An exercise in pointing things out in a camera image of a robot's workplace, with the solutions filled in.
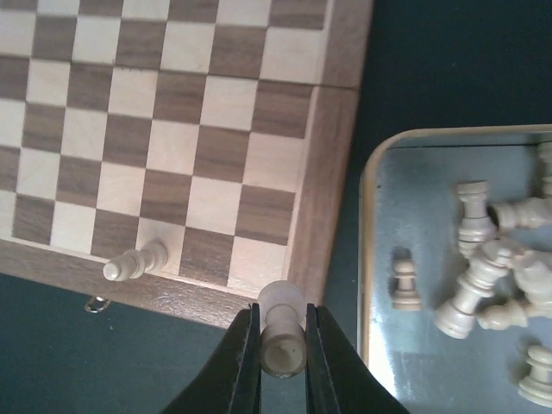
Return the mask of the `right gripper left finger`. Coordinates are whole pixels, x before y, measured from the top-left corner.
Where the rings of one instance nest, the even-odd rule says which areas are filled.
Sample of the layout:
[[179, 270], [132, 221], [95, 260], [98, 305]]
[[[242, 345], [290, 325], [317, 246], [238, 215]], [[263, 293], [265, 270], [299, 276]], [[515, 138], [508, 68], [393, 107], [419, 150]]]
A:
[[195, 379], [164, 413], [259, 413], [260, 307], [240, 310]]

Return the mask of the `light chess piece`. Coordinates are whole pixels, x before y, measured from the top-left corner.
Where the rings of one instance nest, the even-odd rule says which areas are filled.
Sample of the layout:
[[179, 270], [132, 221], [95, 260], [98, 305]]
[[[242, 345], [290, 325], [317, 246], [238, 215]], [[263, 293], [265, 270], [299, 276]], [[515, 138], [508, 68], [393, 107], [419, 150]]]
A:
[[260, 364], [276, 378], [300, 373], [307, 361], [304, 320], [307, 303], [302, 291], [286, 280], [266, 285], [257, 298], [260, 307]]

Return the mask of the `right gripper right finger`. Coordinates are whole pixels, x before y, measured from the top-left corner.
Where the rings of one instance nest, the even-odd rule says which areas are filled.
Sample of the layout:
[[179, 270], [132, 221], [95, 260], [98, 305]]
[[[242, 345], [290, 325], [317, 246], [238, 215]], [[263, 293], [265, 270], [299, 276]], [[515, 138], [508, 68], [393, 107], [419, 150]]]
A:
[[306, 410], [309, 413], [406, 413], [370, 373], [329, 309], [306, 308]]

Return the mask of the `light bishop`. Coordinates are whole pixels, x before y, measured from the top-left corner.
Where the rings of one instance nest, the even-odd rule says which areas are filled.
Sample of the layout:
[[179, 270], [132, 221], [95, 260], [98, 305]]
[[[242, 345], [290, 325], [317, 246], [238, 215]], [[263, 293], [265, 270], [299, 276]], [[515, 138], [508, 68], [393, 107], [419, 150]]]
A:
[[163, 269], [167, 261], [166, 246], [160, 240], [153, 240], [142, 249], [127, 250], [108, 261], [103, 266], [103, 276], [113, 282], [138, 279], [144, 273]]

